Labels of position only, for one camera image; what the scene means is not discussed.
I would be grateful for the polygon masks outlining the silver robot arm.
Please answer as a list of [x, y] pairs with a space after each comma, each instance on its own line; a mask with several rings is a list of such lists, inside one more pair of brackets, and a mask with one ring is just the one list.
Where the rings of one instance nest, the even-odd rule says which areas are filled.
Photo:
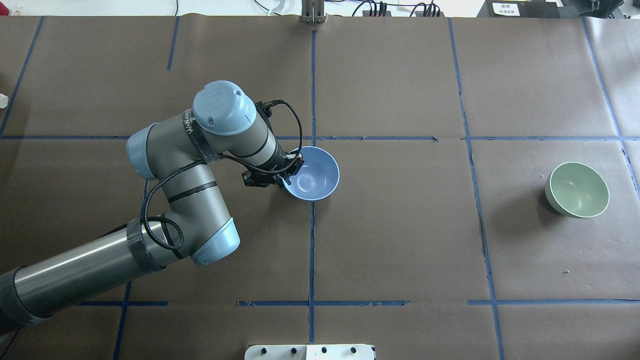
[[286, 152], [274, 135], [272, 107], [235, 83], [215, 80], [192, 105], [139, 130], [126, 155], [139, 176], [156, 182], [139, 215], [82, 246], [1, 276], [1, 335], [40, 324], [139, 277], [190, 258], [209, 265], [240, 245], [210, 164], [229, 160], [246, 170], [247, 187], [283, 186], [304, 163], [302, 148]]

